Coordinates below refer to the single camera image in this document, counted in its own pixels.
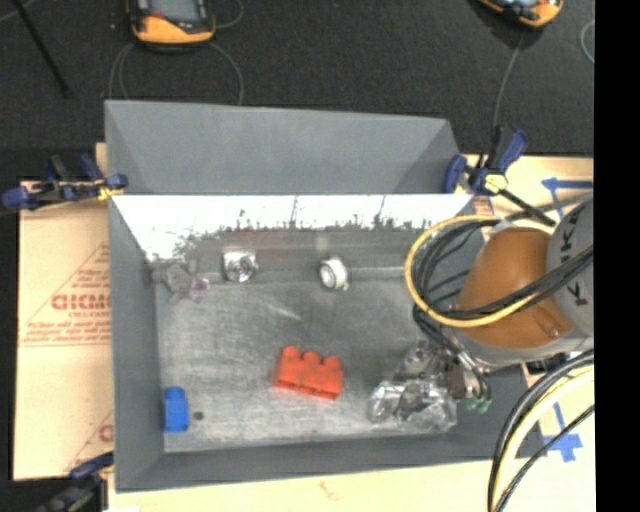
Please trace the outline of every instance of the blue clamp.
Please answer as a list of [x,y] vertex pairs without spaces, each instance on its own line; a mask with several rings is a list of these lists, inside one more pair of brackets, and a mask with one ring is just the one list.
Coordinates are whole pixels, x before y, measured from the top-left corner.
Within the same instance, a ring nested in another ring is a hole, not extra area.
[[69,472],[69,478],[71,480],[83,480],[102,469],[113,466],[113,463],[113,452],[103,453],[73,468]]
[[36,210],[52,204],[75,202],[100,196],[103,190],[122,190],[129,184],[124,174],[104,177],[98,164],[89,155],[79,157],[84,180],[71,183],[72,177],[59,156],[47,161],[44,179],[31,188],[15,187],[2,194],[2,204],[9,210]]
[[467,164],[467,159],[455,155],[445,171],[442,192],[453,193],[458,185],[474,195],[497,195],[506,188],[507,169],[526,151],[529,139],[517,128],[505,134],[497,127],[491,151],[487,159],[476,167]]

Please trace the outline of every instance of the red lego brick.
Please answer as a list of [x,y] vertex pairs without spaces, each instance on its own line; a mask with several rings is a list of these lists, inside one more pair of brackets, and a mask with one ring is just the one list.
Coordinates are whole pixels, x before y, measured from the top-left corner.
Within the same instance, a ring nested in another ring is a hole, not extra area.
[[300,393],[335,400],[342,391],[344,371],[335,356],[325,357],[317,352],[305,352],[288,346],[282,350],[273,383],[275,386]]

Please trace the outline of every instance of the cardboard sheet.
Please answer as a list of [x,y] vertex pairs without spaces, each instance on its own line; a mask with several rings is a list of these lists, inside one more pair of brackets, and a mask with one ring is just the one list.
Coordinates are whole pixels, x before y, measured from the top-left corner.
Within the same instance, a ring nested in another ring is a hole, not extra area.
[[106,219],[97,200],[20,215],[16,479],[113,445]]

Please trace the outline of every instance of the wire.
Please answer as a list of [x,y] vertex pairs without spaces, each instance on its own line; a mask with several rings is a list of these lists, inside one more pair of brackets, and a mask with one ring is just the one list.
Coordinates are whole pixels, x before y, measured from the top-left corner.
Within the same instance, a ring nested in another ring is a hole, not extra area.
[[[554,201],[552,203],[547,203],[543,205],[538,205],[538,208],[542,212],[549,212],[553,210],[560,210],[565,206],[573,206],[577,203],[587,202],[590,199],[593,199],[593,192],[587,192],[585,194],[580,194],[574,197],[570,197],[568,199],[562,199],[558,201]],[[507,215],[504,219],[509,222],[515,222],[521,219],[528,219],[529,214],[525,211],[515,212],[510,215]]]
[[[113,60],[111,71],[109,72],[109,84],[107,87],[107,98],[109,99],[113,98],[113,83],[116,76],[116,72],[119,75],[119,78],[120,78],[119,85],[120,85],[120,88],[122,89],[122,86],[123,86],[122,79],[121,79],[122,62],[124,61],[124,58],[127,56],[127,54],[131,51],[131,48],[133,48],[133,45],[134,45],[133,42],[130,42],[124,45],[116,55],[116,58]],[[121,90],[120,92],[123,93],[123,96],[125,97],[125,99],[129,99],[126,90]]]
[[474,373],[476,379],[480,384],[480,393],[476,398],[478,398],[479,400],[490,401],[491,387],[489,386],[489,381],[479,365],[476,364],[473,356],[471,356],[471,354],[469,354],[469,352],[467,352],[466,350],[453,344],[451,340],[447,336],[445,336],[440,328],[431,324],[429,322],[429,318],[423,311],[420,310],[420,308],[417,307],[417,305],[414,305],[413,307],[413,318],[418,327],[420,327],[420,329],[428,336],[428,338],[432,341],[435,341],[440,346],[440,348],[443,349],[445,353],[447,353],[450,357],[458,360],[458,362],[460,363],[462,363],[462,359],[464,359],[466,363],[472,364],[471,371]]
[[538,403],[536,403],[536,405],[532,407],[529,412],[527,412],[527,414],[519,424],[517,430],[515,430],[510,439],[508,439],[505,445],[505,449],[498,459],[498,470],[496,472],[496,483],[493,489],[493,500],[496,500],[498,498],[498,495],[501,493],[501,489],[503,489],[502,484],[507,465],[510,463],[510,461],[515,459],[522,441],[529,433],[529,431],[533,428],[533,426],[538,421],[540,421],[540,418],[542,418],[542,416],[544,416],[544,414],[546,414],[549,409],[553,407],[553,404],[555,402],[558,402],[563,396],[583,386],[584,384],[593,382],[593,380],[594,368],[593,366],[591,366],[588,370],[581,373],[580,375],[572,377],[570,380],[553,388]]
[[580,425],[583,421],[585,421],[589,416],[591,416],[596,410],[595,404],[590,405],[585,409],[579,416],[577,416],[571,423],[569,423],[566,427],[564,427],[557,435],[555,435],[551,441],[545,444],[542,448],[540,448],[536,453],[534,453],[531,458],[520,468],[520,470],[516,473],[515,477],[511,480],[509,485],[506,487],[502,495],[500,496],[500,500],[496,504],[496,507],[493,509],[493,512],[502,512],[504,507],[506,506],[509,498],[515,491],[518,484],[522,481],[527,472],[533,467],[540,457],[545,455],[549,449],[556,444],[564,435],[571,432],[578,425]]
[[[593,244],[589,244],[576,256],[562,262],[561,265],[545,273],[540,278],[509,295],[491,302],[490,304],[485,304],[483,306],[467,310],[440,311],[436,309],[434,307],[435,302],[431,301],[429,298],[428,292],[430,291],[430,288],[428,286],[428,281],[435,264],[442,259],[440,254],[450,242],[450,239],[460,235],[466,230],[475,230],[478,227],[495,225],[498,222],[499,219],[487,216],[466,215],[454,217],[426,230],[420,237],[418,237],[412,246],[409,251],[409,255],[407,256],[407,260],[405,261],[404,269],[407,287],[409,288],[409,292],[411,293],[414,302],[438,322],[451,327],[464,328],[487,325],[498,321],[520,309],[531,307],[534,304],[550,297],[562,288],[567,281],[582,272],[593,261]],[[442,235],[433,242],[429,253],[423,258],[416,270],[415,281],[420,286],[420,289],[418,289],[417,285],[414,283],[412,271],[415,256],[419,248],[432,235],[451,224],[461,225],[449,230],[448,233]],[[440,297],[437,302],[441,302],[451,295],[452,294],[448,294],[444,297]]]
[[583,352],[582,354],[565,361],[561,365],[558,365],[547,372],[520,397],[502,426],[502,430],[496,442],[487,493],[489,511],[493,508],[493,495],[499,461],[502,457],[504,447],[508,439],[511,437],[511,433],[518,427],[522,421],[523,415],[532,407],[533,404],[540,400],[545,393],[547,393],[557,382],[562,380],[571,371],[588,366],[594,362],[595,352],[593,349]]
[[[114,82],[117,76],[118,79],[118,87],[120,88],[120,92],[122,93],[122,96],[124,97],[124,99],[130,99],[129,97],[129,93],[124,85],[124,63],[125,60],[127,58],[127,56],[129,55],[129,52],[131,51],[131,49],[133,48],[135,42],[129,42],[127,43],[125,46],[123,46],[121,48],[121,50],[118,52],[118,54],[116,55],[113,64],[111,65],[111,71],[109,73],[109,83],[107,86],[107,97],[108,98],[113,98],[113,94],[114,94]],[[238,100],[237,100],[237,104],[238,105],[242,105],[242,103],[244,102],[244,78],[242,76],[242,71],[240,70],[240,67],[238,66],[238,64],[236,64],[236,62],[233,60],[233,58],[231,57],[231,55],[229,55],[225,50],[223,50],[222,48],[220,48],[220,46],[218,46],[217,44],[213,43],[212,41],[208,42],[208,46],[211,47],[213,50],[215,50],[216,52],[220,53],[231,65],[231,67],[233,68],[233,70],[236,73],[237,79],[238,79],[238,88],[239,88],[239,93],[238,93]]]
[[513,53],[511,54],[511,59],[509,60],[509,64],[507,65],[506,69],[504,70],[504,73],[502,74],[502,81],[500,83],[500,88],[498,89],[496,102],[493,106],[493,118],[492,118],[493,120],[491,122],[492,133],[495,132],[498,126],[498,114],[500,112],[502,97],[504,96],[504,91],[507,87],[507,82],[509,80],[509,76],[511,75],[511,71],[513,71],[513,66],[516,62],[516,58],[520,53],[520,47],[522,46],[522,41],[524,40],[525,33],[526,33],[526,30],[523,30],[522,32],[520,32],[520,37],[518,38],[518,42],[516,43],[516,46],[513,49]]
[[238,7],[240,8],[240,12],[238,14],[238,16],[236,16],[235,19],[227,22],[227,23],[223,23],[221,25],[216,25],[216,30],[223,30],[225,28],[231,28],[234,27],[235,25],[237,25],[238,23],[240,23],[240,20],[242,20],[242,18],[244,17],[244,4],[242,3],[241,0],[236,0],[236,3],[238,4]]
[[236,72],[236,76],[238,77],[238,89],[239,89],[238,105],[242,105],[242,103],[244,102],[244,79],[242,78],[242,71],[240,71],[240,68],[236,64],[236,61],[234,61],[231,58],[231,55],[229,55],[226,51],[220,48],[217,44],[215,44],[213,41],[209,41],[209,46],[213,48],[215,51],[222,54],[222,56],[225,59],[227,59],[227,61],[229,61],[229,64],[231,64],[231,67],[233,67],[234,71]]
[[[22,4],[22,6],[26,9],[27,7],[29,7],[31,4],[33,4],[34,2],[36,2],[37,0],[28,0],[27,2],[25,2],[24,4]],[[2,23],[3,21],[7,21],[10,20],[11,18],[15,18],[18,15],[18,10],[14,9],[13,11],[0,16],[0,23]]]
[[589,52],[589,50],[587,50],[587,46],[584,42],[584,38],[587,34],[587,31],[591,28],[591,27],[595,27],[596,26],[596,20],[593,19],[591,20],[589,23],[587,23],[584,27],[582,27],[582,30],[580,30],[580,48],[582,49],[582,52],[584,53],[585,57],[587,58],[587,60],[589,62],[591,62],[591,64],[596,63],[596,59],[594,58],[594,56]]

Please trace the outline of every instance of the yellow cable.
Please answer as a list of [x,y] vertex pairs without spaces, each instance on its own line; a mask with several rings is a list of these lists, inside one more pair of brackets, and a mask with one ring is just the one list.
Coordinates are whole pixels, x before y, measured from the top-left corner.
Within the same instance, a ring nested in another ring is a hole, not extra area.
[[524,299],[520,299],[519,301],[514,302],[510,306],[505,306],[500,311],[496,311],[495,313],[484,315],[481,318],[474,318],[469,320],[458,320],[449,318],[445,315],[441,315],[440,313],[433,311],[431,306],[427,304],[424,299],[420,296],[420,293],[415,287],[413,283],[413,277],[411,276],[411,267],[413,266],[413,261],[415,259],[415,255],[418,252],[418,249],[422,246],[422,244],[428,240],[434,233],[446,228],[447,226],[451,226],[452,224],[461,224],[463,222],[477,222],[477,221],[486,221],[486,220],[498,220],[496,217],[492,217],[490,215],[460,215],[458,217],[452,217],[451,219],[447,219],[445,221],[439,222],[431,226],[424,233],[422,233],[418,239],[413,243],[411,249],[409,249],[409,254],[407,255],[407,259],[404,263],[404,279],[407,284],[407,288],[409,289],[409,293],[413,298],[414,302],[418,305],[422,311],[427,313],[434,320],[451,327],[460,327],[460,328],[468,328],[468,327],[478,327],[481,325],[487,325],[493,322],[504,318],[511,313],[517,311],[522,306],[533,300],[537,295],[532,294]]
[[594,367],[593,365],[591,365],[588,370],[580,373],[579,375],[576,375],[575,377],[571,377],[568,381],[552,388],[523,417],[522,422],[514,431],[513,436],[511,436],[511,439],[505,446],[505,449],[502,452],[502,457],[498,462],[498,471],[496,472],[496,485],[494,487],[492,501],[494,507],[500,500],[500,496],[506,488],[503,485],[506,466],[509,465],[510,461],[515,459],[516,454],[518,453],[518,449],[520,448],[522,441],[529,433],[529,431],[538,421],[540,421],[540,418],[542,418],[542,416],[544,416],[544,414],[553,407],[554,403],[558,402],[567,393],[574,391],[575,389],[583,386],[588,382],[593,382],[594,375]]

